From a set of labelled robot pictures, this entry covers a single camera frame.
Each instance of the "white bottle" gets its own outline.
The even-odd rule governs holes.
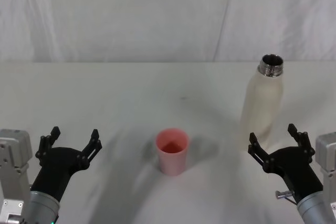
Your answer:
[[[278,113],[283,92],[283,62],[277,55],[263,56],[247,86],[239,129],[239,144],[244,150],[249,145],[251,132],[255,133],[262,147],[267,147],[266,139]]]

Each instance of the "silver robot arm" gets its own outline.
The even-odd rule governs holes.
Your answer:
[[[32,157],[29,134],[19,130],[0,131],[0,181],[4,200],[0,223],[21,223],[30,201],[27,177]]]
[[[1,224],[51,224],[57,218],[59,202],[30,191],[27,169],[32,156],[26,131],[0,131],[0,181],[4,195]]]
[[[323,173],[323,191],[304,198],[298,211],[305,224],[336,223],[336,132],[317,137],[315,160]]]

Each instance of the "plastic cup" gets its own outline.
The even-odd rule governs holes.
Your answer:
[[[166,129],[156,137],[160,169],[169,176],[177,176],[185,171],[188,135],[180,129]]]

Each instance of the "white table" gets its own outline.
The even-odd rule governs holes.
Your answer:
[[[287,187],[234,149],[245,88],[257,63],[35,63],[0,65],[0,126],[27,130],[33,152],[53,126],[55,146],[83,149],[93,129],[103,149],[76,173],[59,224],[302,223],[276,200]],[[336,130],[336,63],[286,62],[282,107],[268,152],[294,145],[287,125]],[[162,175],[152,141],[166,127],[191,137],[188,170]],[[29,162],[33,182],[39,171]],[[313,164],[318,173],[319,166]]]

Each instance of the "bottle opening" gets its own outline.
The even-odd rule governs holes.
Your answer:
[[[270,66],[280,66],[284,64],[283,59],[278,55],[265,55],[263,56],[263,62]]]
[[[284,68],[283,62],[283,59],[278,55],[264,55],[258,66],[258,71],[264,76],[279,76]]]

